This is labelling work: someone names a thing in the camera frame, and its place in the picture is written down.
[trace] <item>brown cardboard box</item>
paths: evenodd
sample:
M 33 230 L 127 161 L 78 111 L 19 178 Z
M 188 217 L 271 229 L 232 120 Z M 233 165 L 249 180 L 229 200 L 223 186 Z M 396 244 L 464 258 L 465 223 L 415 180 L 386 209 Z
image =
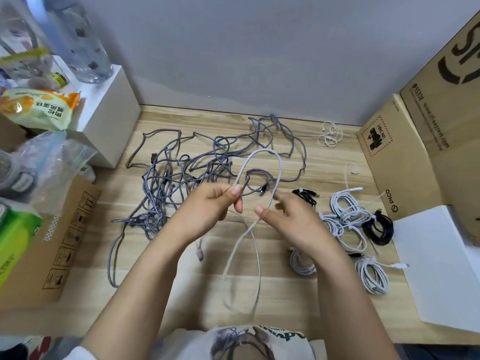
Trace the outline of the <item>brown cardboard box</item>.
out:
M 480 244 L 480 12 L 400 95 L 442 192 Z
M 0 149 L 12 152 L 25 140 L 25 130 L 0 114 Z
M 445 205 L 428 153 L 398 94 L 357 133 L 393 220 Z
M 76 176 L 61 217 L 45 217 L 27 250 L 0 288 L 0 309 L 37 307 L 57 301 L 84 235 L 100 189 Z

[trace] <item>wooden table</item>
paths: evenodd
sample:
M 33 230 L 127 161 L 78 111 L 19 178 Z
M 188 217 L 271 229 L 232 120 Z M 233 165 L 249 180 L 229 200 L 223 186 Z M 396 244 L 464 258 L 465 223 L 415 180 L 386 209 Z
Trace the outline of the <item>wooden table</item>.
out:
M 181 129 L 183 133 L 201 132 L 209 136 L 236 135 L 252 129 L 247 115 L 226 114 L 166 107 L 145 106 L 123 157 L 114 170 L 98 169 L 97 184 L 102 196 L 91 216 L 88 231 L 76 257 L 63 296 L 58 303 L 44 308 L 14 310 L 0 315 L 0 333 L 49 334 L 58 336 L 82 336 L 106 305 L 114 289 L 106 276 L 107 254 L 118 236 L 119 223 L 114 218 L 125 218 L 143 197 L 141 168 L 126 169 L 124 163 L 139 144 L 142 133 L 158 128 Z M 284 123 L 297 135 L 320 134 L 322 124 L 311 121 L 288 120 Z M 291 191 L 304 187 L 320 194 L 317 209 L 329 211 L 329 198 L 334 192 L 345 189 L 346 163 L 359 167 L 358 175 L 348 175 L 350 187 L 363 187 L 355 193 L 360 204 L 375 211 L 383 208 L 378 190 L 366 163 L 355 133 L 357 126 L 342 126 L 343 140 L 335 148 L 317 143 L 316 138 L 303 137 L 307 146 L 307 169 L 294 183 L 280 183 L 280 189 Z M 136 161 L 149 162 L 152 152 L 157 152 L 175 133 L 161 133 L 147 140 Z M 273 148 L 287 151 L 289 143 L 279 132 L 275 133 Z M 182 143 L 180 152 L 195 156 L 211 150 L 211 142 L 196 138 Z M 242 159 L 234 160 L 233 169 L 240 169 Z M 283 177 L 294 177 L 301 165 L 300 152 L 284 159 Z M 278 161 L 269 154 L 258 154 L 248 167 L 261 167 L 274 176 L 278 173 Z M 253 177 L 251 183 L 259 186 L 261 177 Z M 260 197 L 252 194 L 244 199 L 244 214 L 253 222 L 256 204 L 265 204 L 269 194 Z M 160 330 L 166 334 L 177 327 L 208 329 L 212 326 L 245 323 L 281 327 L 301 331 L 309 339 L 322 338 L 322 319 L 317 306 L 315 276 L 303 277 L 290 268 L 289 252 L 284 240 L 265 223 L 255 229 L 258 240 L 262 285 L 260 301 L 253 319 L 242 313 L 231 312 L 222 302 L 221 274 L 233 244 L 245 230 L 243 223 L 233 214 L 219 222 L 204 240 L 205 259 L 199 262 L 195 246 L 190 245 L 178 265 L 172 293 Z M 355 243 L 357 237 L 348 233 L 346 241 Z M 147 245 L 141 229 L 128 228 L 117 259 L 117 281 L 120 281 Z M 378 259 L 386 264 L 398 262 L 393 244 L 381 248 Z M 372 301 L 396 343 L 480 344 L 480 334 L 424 323 L 420 320 L 413 297 L 402 271 L 387 269 L 391 292 L 385 296 L 372 296 Z M 233 284 L 234 305 L 247 312 L 255 298 L 257 264 L 252 240 L 246 238 L 240 246 L 229 274 L 227 292 Z

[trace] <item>hand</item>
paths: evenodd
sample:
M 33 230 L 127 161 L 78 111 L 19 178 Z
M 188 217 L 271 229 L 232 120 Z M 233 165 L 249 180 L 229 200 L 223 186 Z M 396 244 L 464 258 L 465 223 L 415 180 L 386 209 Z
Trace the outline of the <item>hand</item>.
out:
M 242 213 L 241 185 L 201 183 L 189 193 L 162 230 L 167 229 L 170 235 L 190 244 L 204 236 L 218 221 L 224 220 L 231 205 Z
M 255 213 L 285 236 L 295 248 L 312 258 L 321 251 L 340 249 L 328 226 L 300 197 L 293 193 L 276 191 L 273 198 L 279 201 L 275 208 L 283 210 L 284 215 L 262 206 L 255 207 Z

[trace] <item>gray wall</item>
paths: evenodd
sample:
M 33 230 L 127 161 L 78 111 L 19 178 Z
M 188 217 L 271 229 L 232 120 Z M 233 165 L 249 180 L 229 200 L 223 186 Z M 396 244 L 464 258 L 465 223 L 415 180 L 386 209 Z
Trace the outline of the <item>gray wall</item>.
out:
M 142 103 L 361 125 L 480 0 L 82 0 Z

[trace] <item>white box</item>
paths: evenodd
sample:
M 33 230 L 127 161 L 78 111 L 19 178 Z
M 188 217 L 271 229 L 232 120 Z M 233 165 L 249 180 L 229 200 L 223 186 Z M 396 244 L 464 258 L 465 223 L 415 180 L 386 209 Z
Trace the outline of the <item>white box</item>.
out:
M 394 222 L 393 241 L 420 319 L 480 332 L 480 247 L 449 206 Z
M 68 136 L 98 151 L 90 164 L 115 168 L 140 115 L 140 106 L 123 67 L 114 65 L 113 76 L 103 83 L 82 83 L 60 57 L 55 56 L 55 60 L 81 92 L 80 104 L 67 129 Z

